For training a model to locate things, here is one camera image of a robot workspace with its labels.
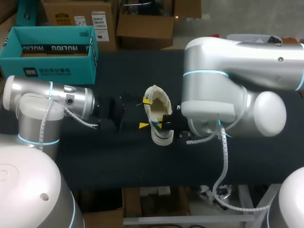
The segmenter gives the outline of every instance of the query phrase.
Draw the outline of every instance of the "yellow arrow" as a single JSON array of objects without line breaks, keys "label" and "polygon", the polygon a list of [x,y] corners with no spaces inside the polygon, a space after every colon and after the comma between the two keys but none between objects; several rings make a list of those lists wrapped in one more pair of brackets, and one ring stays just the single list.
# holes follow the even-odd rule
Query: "yellow arrow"
[{"label": "yellow arrow", "polygon": [[149,126],[149,125],[150,125],[149,123],[139,123],[139,128],[138,129],[141,129],[141,128]]},{"label": "yellow arrow", "polygon": [[143,98],[143,99],[142,99],[142,103],[143,103],[143,104],[146,104],[146,105],[152,105],[152,102],[149,101],[149,100],[146,99],[146,98]]}]

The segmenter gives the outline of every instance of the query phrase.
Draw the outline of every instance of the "teal cardboard box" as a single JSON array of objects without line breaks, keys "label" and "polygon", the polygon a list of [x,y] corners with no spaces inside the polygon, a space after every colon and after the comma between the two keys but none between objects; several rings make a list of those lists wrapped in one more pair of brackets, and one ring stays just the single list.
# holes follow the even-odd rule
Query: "teal cardboard box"
[{"label": "teal cardboard box", "polygon": [[94,84],[97,60],[93,26],[13,27],[0,52],[5,78],[17,75],[72,85]]},{"label": "teal cardboard box", "polygon": [[39,0],[20,0],[15,26],[36,26]]}]

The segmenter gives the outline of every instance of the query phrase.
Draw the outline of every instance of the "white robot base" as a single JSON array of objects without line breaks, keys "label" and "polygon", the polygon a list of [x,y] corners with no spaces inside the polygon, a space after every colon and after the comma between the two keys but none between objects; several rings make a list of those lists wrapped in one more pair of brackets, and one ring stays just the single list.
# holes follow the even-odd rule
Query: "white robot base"
[{"label": "white robot base", "polygon": [[0,228],[84,228],[54,161],[35,148],[0,150]]}]

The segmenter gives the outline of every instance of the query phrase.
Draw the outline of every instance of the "yellow label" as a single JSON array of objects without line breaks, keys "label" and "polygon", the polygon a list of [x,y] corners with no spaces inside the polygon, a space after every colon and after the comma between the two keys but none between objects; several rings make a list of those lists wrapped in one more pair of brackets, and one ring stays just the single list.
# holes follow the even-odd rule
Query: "yellow label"
[{"label": "yellow label", "polygon": [[142,102],[143,102],[144,104],[146,104],[146,105],[151,105],[151,104],[152,104],[152,102],[149,101],[149,100],[146,99],[146,98],[143,98],[143,99],[142,99]]},{"label": "yellow label", "polygon": [[70,16],[66,13],[55,14],[55,24],[59,26],[72,25]]},{"label": "yellow label", "polygon": [[150,125],[149,123],[139,123],[139,129],[149,126],[149,125]]}]

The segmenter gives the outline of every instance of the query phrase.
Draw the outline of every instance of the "round cap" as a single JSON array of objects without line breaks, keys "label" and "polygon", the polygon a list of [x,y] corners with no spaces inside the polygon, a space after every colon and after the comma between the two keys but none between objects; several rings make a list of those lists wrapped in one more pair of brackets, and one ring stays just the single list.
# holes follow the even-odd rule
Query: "round cap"
[{"label": "round cap", "polygon": [[[29,94],[24,95],[20,99],[19,109],[20,111],[31,118],[42,120],[46,109],[49,105],[49,100],[44,97],[39,97],[41,95],[33,95]],[[61,120],[64,117],[64,109],[61,104],[53,101],[51,109],[47,115],[47,120]]]},{"label": "round cap", "polygon": [[304,168],[294,171],[283,182],[279,205],[283,218],[292,228],[302,228],[304,224]]},{"label": "round cap", "polygon": [[279,95],[273,92],[262,92],[254,105],[254,120],[258,130],[264,136],[279,134],[286,123],[286,108]]},{"label": "round cap", "polygon": [[58,167],[26,146],[0,148],[0,228],[35,228],[52,211],[60,192]]},{"label": "round cap", "polygon": [[6,79],[5,86],[4,86],[4,91],[3,91],[3,106],[6,110],[10,110],[10,94],[11,94],[11,89],[14,83],[14,75],[11,75]]}]

